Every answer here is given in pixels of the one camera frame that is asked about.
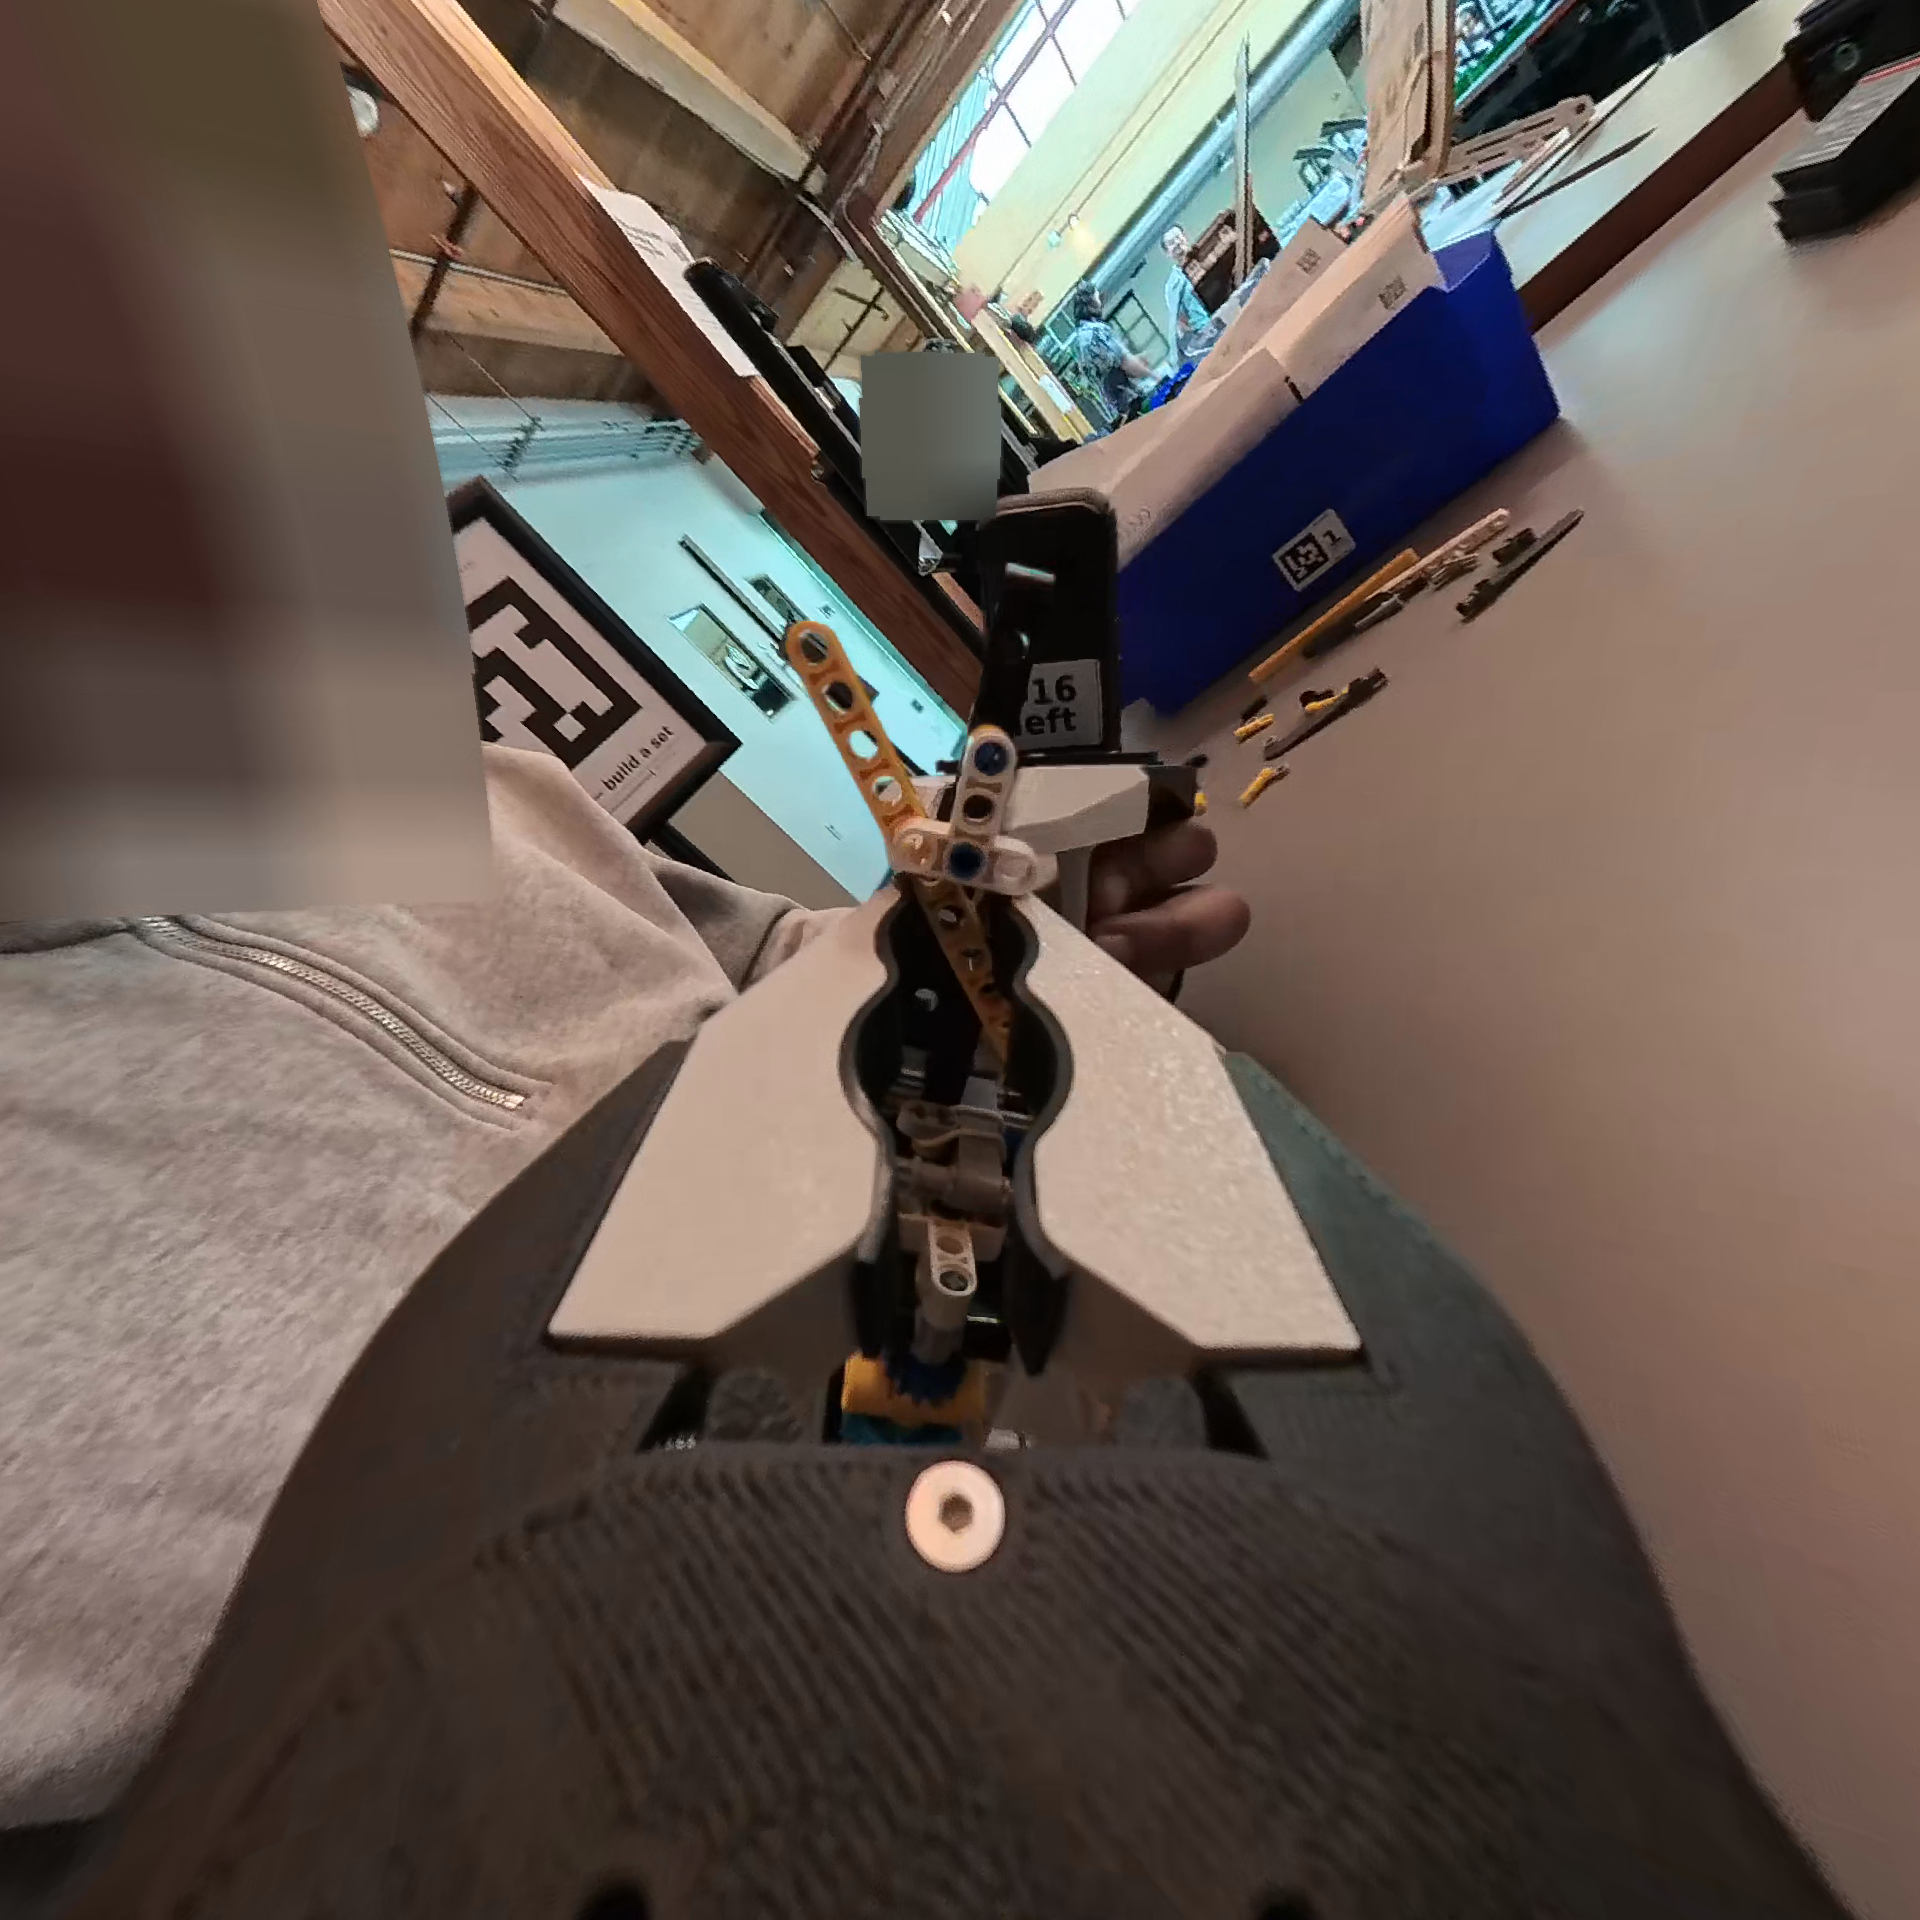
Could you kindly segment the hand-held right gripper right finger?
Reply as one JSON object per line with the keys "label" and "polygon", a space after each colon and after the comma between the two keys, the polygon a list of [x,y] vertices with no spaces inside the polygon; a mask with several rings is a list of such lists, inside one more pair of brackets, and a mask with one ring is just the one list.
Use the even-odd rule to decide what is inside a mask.
{"label": "hand-held right gripper right finger", "polygon": [[1020,1011],[1055,1067],[1016,1235],[1046,1285],[1021,1390],[1337,1367],[1362,1341],[1212,1036],[1045,903],[1020,903]]}

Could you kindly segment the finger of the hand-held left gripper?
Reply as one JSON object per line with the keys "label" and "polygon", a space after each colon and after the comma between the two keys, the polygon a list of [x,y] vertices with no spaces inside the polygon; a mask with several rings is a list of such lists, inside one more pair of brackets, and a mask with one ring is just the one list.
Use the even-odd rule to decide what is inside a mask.
{"label": "finger of the hand-held left gripper", "polygon": [[1093,853],[1188,821],[1188,766],[1048,761],[1026,771],[1026,843],[1055,859],[1053,907],[1087,916]]}

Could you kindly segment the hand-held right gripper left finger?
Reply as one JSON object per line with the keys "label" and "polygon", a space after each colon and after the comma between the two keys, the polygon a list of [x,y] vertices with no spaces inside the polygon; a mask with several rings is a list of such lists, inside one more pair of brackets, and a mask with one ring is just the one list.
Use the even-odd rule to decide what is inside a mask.
{"label": "hand-held right gripper left finger", "polygon": [[760,1371],[823,1425],[889,1172],[847,1038],[894,987],[901,905],[833,918],[700,1029],[548,1318],[559,1354]]}

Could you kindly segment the lego technic assembly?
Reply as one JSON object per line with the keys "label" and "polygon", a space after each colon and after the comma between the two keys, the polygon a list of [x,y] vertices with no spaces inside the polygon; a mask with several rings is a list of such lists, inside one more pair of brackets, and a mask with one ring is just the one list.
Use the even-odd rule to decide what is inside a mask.
{"label": "lego technic assembly", "polygon": [[880,1244],[854,1267],[854,1356],[836,1403],[849,1444],[969,1444],[1013,1349],[1000,1261],[1015,1155],[1033,1099],[1010,1067],[1000,910],[1052,883],[1053,861],[1006,831],[1016,745],[993,725],[958,750],[946,802],[922,802],[844,642],[823,622],[782,650],[880,829],[898,907],[880,929],[890,985],[854,1029],[854,1083],[886,1151]]}

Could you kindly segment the scattered loose lego pieces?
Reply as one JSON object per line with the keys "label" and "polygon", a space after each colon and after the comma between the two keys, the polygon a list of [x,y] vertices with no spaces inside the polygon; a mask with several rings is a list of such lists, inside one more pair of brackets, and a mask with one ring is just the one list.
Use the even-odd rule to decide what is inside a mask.
{"label": "scattered loose lego pieces", "polygon": [[[1340,646],[1378,633],[1382,625],[1449,585],[1466,585],[1454,615],[1461,627],[1470,627],[1493,613],[1583,519],[1583,509],[1568,509],[1548,525],[1512,525],[1508,513],[1500,509],[1422,555],[1406,550],[1284,639],[1250,669],[1250,683],[1271,689],[1296,666],[1322,663]],[[1297,710],[1286,727],[1265,695],[1254,700],[1232,733],[1238,745],[1261,745],[1258,766],[1238,790],[1237,804],[1256,804],[1289,775],[1292,758],[1305,743],[1373,702],[1385,689],[1382,668],[1366,668],[1337,685],[1300,689]]]}

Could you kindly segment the person's left hand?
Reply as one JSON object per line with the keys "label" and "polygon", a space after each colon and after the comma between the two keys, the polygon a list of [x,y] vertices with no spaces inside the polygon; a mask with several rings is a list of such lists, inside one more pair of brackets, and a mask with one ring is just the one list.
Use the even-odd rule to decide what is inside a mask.
{"label": "person's left hand", "polygon": [[1097,847],[1087,865],[1089,942],[1174,1001],[1186,973],[1238,947],[1252,922],[1237,892],[1212,883],[1213,866],[1215,837],[1201,818]]}

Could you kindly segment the white cardboard box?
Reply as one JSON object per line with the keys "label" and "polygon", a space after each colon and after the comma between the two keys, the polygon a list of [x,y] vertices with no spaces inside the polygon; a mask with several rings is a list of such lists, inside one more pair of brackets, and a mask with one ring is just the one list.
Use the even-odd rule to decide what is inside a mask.
{"label": "white cardboard box", "polygon": [[1444,283],[1420,210],[1396,199],[1349,244],[1296,234],[1186,391],[1212,422],[1269,425],[1326,387],[1417,294]]}

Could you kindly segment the blue plastic bin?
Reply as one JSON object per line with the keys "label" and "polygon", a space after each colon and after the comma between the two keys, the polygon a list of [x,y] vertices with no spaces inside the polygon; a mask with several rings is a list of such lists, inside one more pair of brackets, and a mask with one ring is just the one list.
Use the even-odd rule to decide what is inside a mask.
{"label": "blue plastic bin", "polygon": [[1559,417],[1495,231],[1119,564],[1119,702],[1188,706]]}

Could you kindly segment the grey zip hoodie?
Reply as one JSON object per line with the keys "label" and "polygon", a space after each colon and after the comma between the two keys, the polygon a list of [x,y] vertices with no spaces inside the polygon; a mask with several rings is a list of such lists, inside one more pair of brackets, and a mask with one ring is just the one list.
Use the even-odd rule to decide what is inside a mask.
{"label": "grey zip hoodie", "polygon": [[5,1830],[128,1788],[444,1246],[841,914],[481,766],[486,901],[5,925]]}

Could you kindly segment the large glass window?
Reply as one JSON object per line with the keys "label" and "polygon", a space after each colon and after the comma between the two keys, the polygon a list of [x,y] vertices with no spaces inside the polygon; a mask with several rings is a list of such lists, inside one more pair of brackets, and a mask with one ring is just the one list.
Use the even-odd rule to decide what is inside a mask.
{"label": "large glass window", "polygon": [[958,244],[1036,150],[1140,2],[1026,2],[928,134],[894,212]]}

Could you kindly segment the framed black white marker sign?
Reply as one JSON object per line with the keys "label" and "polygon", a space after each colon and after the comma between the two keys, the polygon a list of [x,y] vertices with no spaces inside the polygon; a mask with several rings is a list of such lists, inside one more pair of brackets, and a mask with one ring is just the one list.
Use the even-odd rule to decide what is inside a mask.
{"label": "framed black white marker sign", "polygon": [[488,479],[446,502],[481,739],[546,754],[640,841],[672,826],[736,733]]}

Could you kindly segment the white paper notice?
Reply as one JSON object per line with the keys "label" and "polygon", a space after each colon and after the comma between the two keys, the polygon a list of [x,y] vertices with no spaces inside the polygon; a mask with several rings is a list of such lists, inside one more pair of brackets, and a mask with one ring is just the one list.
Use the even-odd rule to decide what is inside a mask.
{"label": "white paper notice", "polygon": [[756,377],[751,359],[730,338],[726,325],[716,316],[702,292],[687,281],[687,269],[700,260],[687,252],[678,229],[633,193],[598,185],[586,175],[581,175],[581,185],[622,231],[649,279],[673,299],[726,369],[740,379]]}

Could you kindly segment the cardboard cutout pieces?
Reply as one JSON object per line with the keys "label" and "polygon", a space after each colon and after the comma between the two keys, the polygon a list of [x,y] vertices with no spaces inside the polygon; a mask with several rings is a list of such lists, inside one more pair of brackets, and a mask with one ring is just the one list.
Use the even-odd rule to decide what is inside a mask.
{"label": "cardboard cutout pieces", "polygon": [[1562,148],[1673,49],[1662,4],[1366,2],[1358,23],[1366,217]]}

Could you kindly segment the wooden beam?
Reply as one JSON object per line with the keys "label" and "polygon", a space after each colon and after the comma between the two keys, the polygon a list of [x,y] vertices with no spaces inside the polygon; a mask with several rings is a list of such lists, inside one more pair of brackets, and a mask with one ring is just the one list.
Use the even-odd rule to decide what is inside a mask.
{"label": "wooden beam", "polygon": [[321,2],[338,45],[958,714],[977,683],[975,613],[921,579],[818,476],[813,436],[759,375],[730,371],[600,201],[606,171],[460,4]]}

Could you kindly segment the black boxes stack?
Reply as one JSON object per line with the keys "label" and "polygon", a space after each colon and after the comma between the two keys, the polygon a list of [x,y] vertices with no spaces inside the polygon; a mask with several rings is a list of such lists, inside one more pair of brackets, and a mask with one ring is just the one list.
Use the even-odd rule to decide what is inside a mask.
{"label": "black boxes stack", "polygon": [[1917,178],[1917,4],[1808,4],[1783,61],[1808,133],[1770,171],[1770,214],[1799,244],[1860,227]]}

